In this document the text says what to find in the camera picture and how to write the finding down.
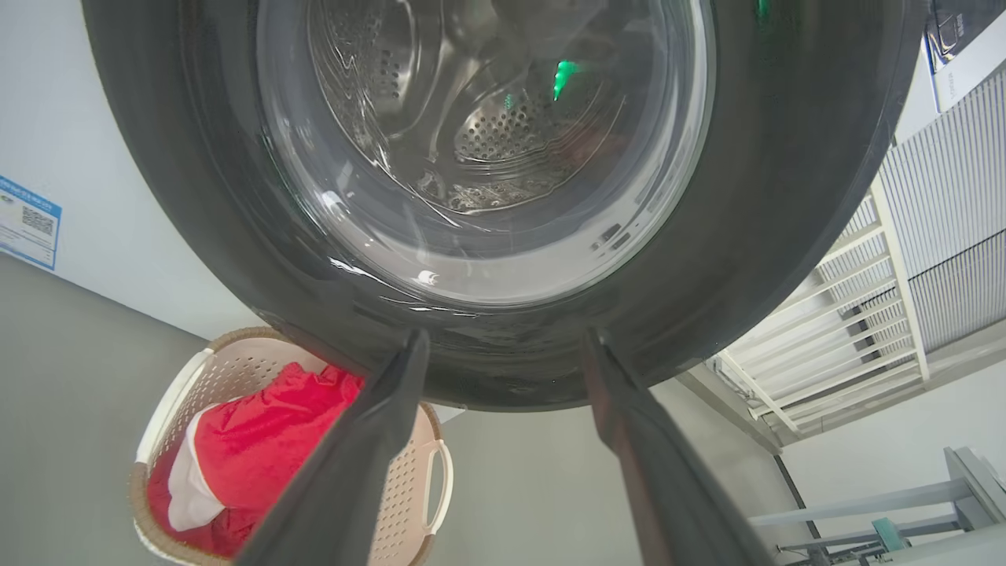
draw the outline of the gray wall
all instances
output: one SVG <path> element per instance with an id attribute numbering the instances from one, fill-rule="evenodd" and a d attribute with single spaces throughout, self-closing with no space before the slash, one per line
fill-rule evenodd
<path id="1" fill-rule="evenodd" d="M 796 509 L 772 455 L 676 381 L 651 390 L 746 517 Z M 468 412 L 444 425 L 457 475 L 430 564 L 642 564 L 622 473 L 589 408 Z M 806 524 L 759 529 L 767 547 Z M 781 564 L 795 554 L 771 554 Z"/>
<path id="2" fill-rule="evenodd" d="M 147 419 L 205 341 L 0 253 L 4 564 L 160 564 L 133 532 Z"/>

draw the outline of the sticker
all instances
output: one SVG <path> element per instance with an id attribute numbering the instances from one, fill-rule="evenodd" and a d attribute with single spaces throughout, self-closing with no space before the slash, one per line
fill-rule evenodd
<path id="1" fill-rule="evenodd" d="M 61 214 L 60 206 L 0 176 L 0 248 L 54 269 Z"/>

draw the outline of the metal rack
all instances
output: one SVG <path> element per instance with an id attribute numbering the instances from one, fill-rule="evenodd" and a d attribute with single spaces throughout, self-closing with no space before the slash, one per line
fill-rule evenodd
<path id="1" fill-rule="evenodd" d="M 751 417 L 774 415 L 798 438 L 835 413 L 924 387 L 918 318 L 878 181 L 804 286 L 718 357 Z"/>

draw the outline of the washing machine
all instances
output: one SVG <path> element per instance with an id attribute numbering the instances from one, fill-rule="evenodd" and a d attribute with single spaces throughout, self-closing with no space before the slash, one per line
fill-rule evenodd
<path id="1" fill-rule="evenodd" d="M 605 329 L 647 385 L 813 267 L 890 143 L 926 2 L 85 0 L 144 179 L 321 358 L 430 335 L 425 397 L 583 404 Z"/>

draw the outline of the laundry basket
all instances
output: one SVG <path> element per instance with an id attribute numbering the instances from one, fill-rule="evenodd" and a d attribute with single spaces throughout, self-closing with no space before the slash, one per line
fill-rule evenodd
<path id="1" fill-rule="evenodd" d="M 315 373 L 326 365 L 272 329 L 243 329 L 210 343 L 178 373 L 147 424 L 130 481 L 134 526 L 151 552 L 176 564 L 229 564 L 226 558 L 180 543 L 161 530 L 151 515 L 147 482 L 157 459 L 180 440 L 196 413 L 212 403 L 261 390 L 291 362 Z M 444 464 L 443 487 L 437 511 L 428 522 L 430 482 L 438 453 Z M 408 445 L 388 467 L 370 566 L 417 566 L 426 559 L 451 503 L 453 479 L 451 453 L 441 438 L 437 415 L 423 403 Z"/>

